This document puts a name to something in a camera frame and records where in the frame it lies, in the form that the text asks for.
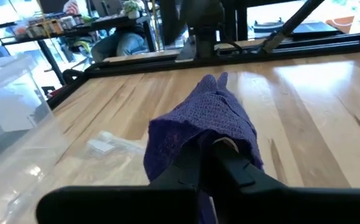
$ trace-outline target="desk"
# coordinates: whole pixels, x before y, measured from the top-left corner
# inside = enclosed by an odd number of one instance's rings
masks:
[[[142,25],[144,27],[144,31],[145,31],[145,38],[147,39],[148,49],[150,52],[155,52],[156,51],[155,41],[152,36],[152,31],[151,31],[151,28],[149,25],[149,19],[150,18],[148,16],[142,16],[138,19],[129,19],[128,17],[117,17],[114,19],[106,19],[103,21],[92,22],[89,27],[72,29],[72,30],[66,31],[62,34],[51,34],[50,37],[51,38],[65,37],[65,36],[73,37],[73,36],[77,36],[77,35],[87,34],[92,31],[110,29],[113,27],[133,26],[135,24],[142,23]],[[7,26],[13,26],[13,25],[14,25],[13,23],[1,24],[0,28],[5,28]],[[48,49],[47,45],[43,41],[45,39],[48,39],[48,37],[47,36],[40,36],[40,37],[34,37],[34,38],[28,37],[28,38],[19,39],[19,40],[10,41],[10,42],[3,42],[4,39],[1,39],[1,40],[2,40],[3,46],[37,41],[37,44],[39,45],[41,51],[45,55],[45,58],[51,65],[52,70],[57,74],[57,77],[60,80],[60,83],[62,85],[64,85],[65,81],[62,77],[62,72],[61,72],[57,62],[55,61],[54,56],[52,55],[50,49]]]
[[[82,157],[87,140],[105,130],[145,145],[151,119],[222,72],[257,129],[267,174],[291,186],[360,187],[360,53],[91,79],[53,111],[70,147],[43,187],[112,184],[113,158]],[[143,184],[142,175],[127,181]]]

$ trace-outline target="jeans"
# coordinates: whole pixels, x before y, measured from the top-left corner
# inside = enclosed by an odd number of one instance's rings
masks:
[[[144,50],[144,38],[132,32],[115,32],[97,42],[91,49],[95,62],[102,62],[108,57],[131,55]]]

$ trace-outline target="plastic bin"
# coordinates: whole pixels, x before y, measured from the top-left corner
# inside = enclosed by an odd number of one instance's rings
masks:
[[[32,78],[26,55],[0,58],[0,223],[28,209],[68,143]]]

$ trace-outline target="orange object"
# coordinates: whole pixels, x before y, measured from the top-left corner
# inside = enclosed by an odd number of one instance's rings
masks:
[[[345,34],[349,34],[349,31],[351,30],[351,26],[353,25],[353,21],[354,21],[354,16],[349,16],[349,17],[343,17],[337,19],[330,19],[326,21],[326,23]]]

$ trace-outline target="purple cloth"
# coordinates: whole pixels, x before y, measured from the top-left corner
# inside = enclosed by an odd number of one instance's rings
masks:
[[[201,136],[198,143],[202,149],[220,137],[229,137],[240,154],[251,155],[251,162],[262,169],[256,130],[235,96],[226,89],[227,80],[227,73],[217,81],[212,75],[204,76],[184,102],[150,122],[144,156],[149,180],[156,179],[195,136]],[[212,223],[206,220],[200,223]]]

